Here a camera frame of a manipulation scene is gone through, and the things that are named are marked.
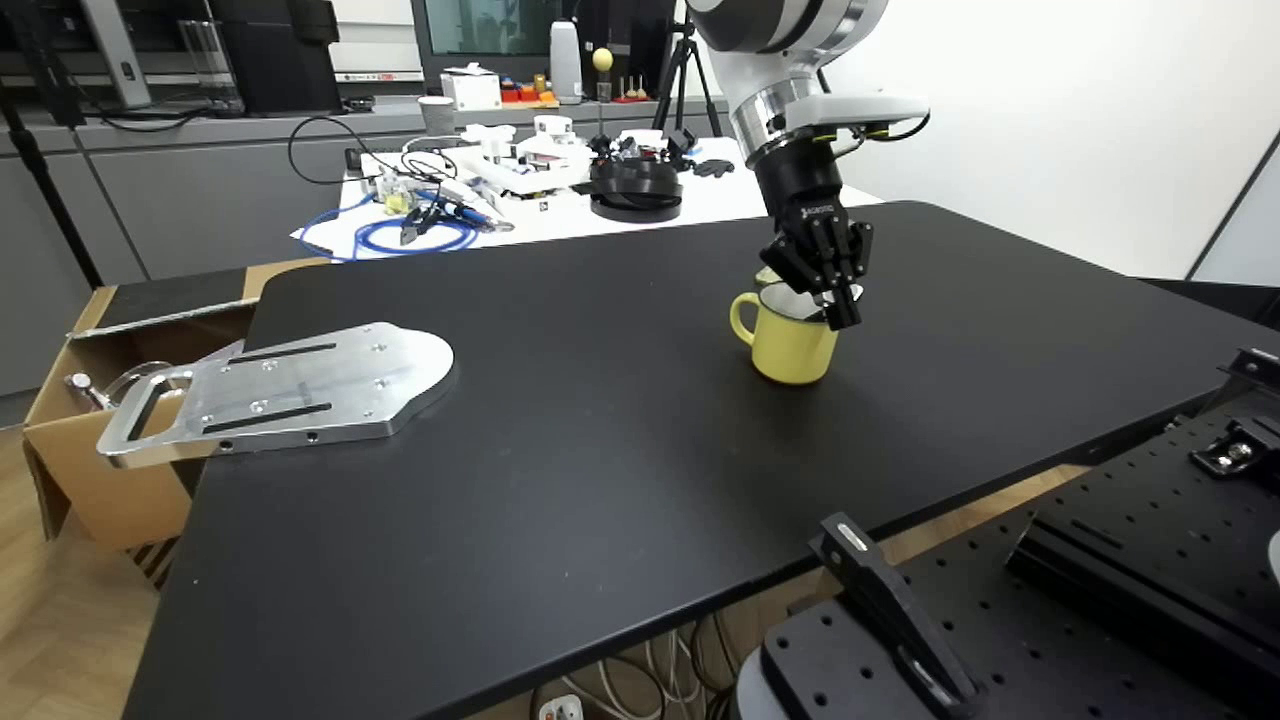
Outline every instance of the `yellow mug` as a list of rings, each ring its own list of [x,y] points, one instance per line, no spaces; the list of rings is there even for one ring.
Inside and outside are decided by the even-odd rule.
[[[754,346],[756,371],[777,383],[816,383],[834,371],[839,336],[819,319],[782,315],[756,291],[733,299],[728,327]]]

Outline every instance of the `box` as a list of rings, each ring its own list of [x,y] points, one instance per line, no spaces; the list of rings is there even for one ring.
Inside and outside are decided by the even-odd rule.
[[[222,351],[247,330],[253,309],[273,274],[312,265],[322,258],[100,287],[87,297],[26,419],[26,459],[36,483],[45,537],[62,537],[70,517],[77,517],[104,547],[144,547],[186,530],[194,510],[186,472],[167,465],[111,467],[95,450],[108,412],[84,408],[66,379],[87,371],[95,386],[108,386],[144,360],[194,365]],[[177,408],[179,394],[165,394],[149,431],[165,427]]]

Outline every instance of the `cardboard box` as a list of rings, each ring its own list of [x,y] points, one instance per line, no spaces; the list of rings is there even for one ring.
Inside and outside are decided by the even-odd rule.
[[[242,299],[161,310],[111,327],[104,327],[104,319],[111,315],[111,302],[124,299],[122,287],[100,287],[87,297],[26,419],[26,459],[36,481],[45,537],[62,537],[70,517],[77,517],[104,547],[139,547],[186,530],[194,490],[186,489],[179,472],[167,465],[111,467],[95,450],[108,412],[84,408],[66,379],[74,371],[87,371],[95,386],[108,386],[122,371],[144,360],[194,365],[207,351],[222,351],[231,340],[244,340],[253,309],[273,274],[312,265],[317,258],[247,268],[235,272]],[[167,427],[177,408],[179,394],[165,394],[149,419],[149,431]]]

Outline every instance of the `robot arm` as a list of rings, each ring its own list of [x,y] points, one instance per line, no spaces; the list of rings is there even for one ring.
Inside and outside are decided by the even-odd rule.
[[[834,327],[860,319],[872,229],[839,202],[836,128],[880,136],[925,118],[921,100],[836,100],[819,68],[860,42],[888,0],[688,0],[713,42],[713,68],[761,179],[777,240],[763,265],[814,297]]]

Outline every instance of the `mug handle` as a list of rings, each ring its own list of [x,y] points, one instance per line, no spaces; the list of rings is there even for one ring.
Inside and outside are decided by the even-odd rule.
[[[761,315],[761,297],[756,297],[756,291],[741,291],[741,297],[728,302],[728,327],[733,327],[733,336],[754,346],[754,345],[756,345],[756,330],[744,322],[744,309],[756,309],[756,315]]]

